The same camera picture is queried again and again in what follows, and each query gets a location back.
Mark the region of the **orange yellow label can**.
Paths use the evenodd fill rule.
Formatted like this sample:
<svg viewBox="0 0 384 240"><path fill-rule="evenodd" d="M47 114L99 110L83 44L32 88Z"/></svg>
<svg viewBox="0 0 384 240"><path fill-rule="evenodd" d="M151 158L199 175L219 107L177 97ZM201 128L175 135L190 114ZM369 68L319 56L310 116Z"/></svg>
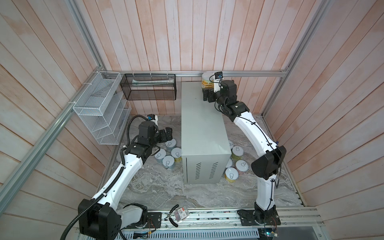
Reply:
<svg viewBox="0 0 384 240"><path fill-rule="evenodd" d="M210 77L211 76L214 76L215 73L214 72L204 72L202 74L202 89L203 90L210 90L210 89L213 89L214 88L214 83L211 82L210 80Z"/></svg>

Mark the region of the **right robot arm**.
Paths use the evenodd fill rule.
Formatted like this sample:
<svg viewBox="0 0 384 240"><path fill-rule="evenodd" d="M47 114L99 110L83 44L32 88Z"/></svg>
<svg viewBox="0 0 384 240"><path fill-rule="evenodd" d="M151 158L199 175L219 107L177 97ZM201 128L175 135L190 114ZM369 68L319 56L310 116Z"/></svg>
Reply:
<svg viewBox="0 0 384 240"><path fill-rule="evenodd" d="M241 218L251 215L251 223L262 226L278 226L281 224L274 200L277 180L287 150L273 142L257 124L250 109L245 103L237 100L237 85L233 80L211 80L213 89L203 90L203 100L214 102L218 112L227 116L238 126L257 152L258 159L252 162L251 169L257 176L257 199L255 210L238 211Z"/></svg>

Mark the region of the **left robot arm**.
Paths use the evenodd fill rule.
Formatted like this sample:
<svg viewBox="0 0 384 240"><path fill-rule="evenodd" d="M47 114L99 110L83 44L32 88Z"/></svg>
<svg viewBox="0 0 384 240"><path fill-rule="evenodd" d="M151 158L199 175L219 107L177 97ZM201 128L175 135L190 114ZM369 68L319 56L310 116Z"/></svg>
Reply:
<svg viewBox="0 0 384 240"><path fill-rule="evenodd" d="M96 240L114 240L126 226L146 225L147 207L133 203L118 209L118 205L134 175L153 155L153 148L170 141L173 130L169 127L160 130L158 116L154 114L141 118L144 121L139 125L139 134L121 149L119 167L92 199L81 201L78 215L65 228L62 240L66 239L76 223L81 234Z"/></svg>

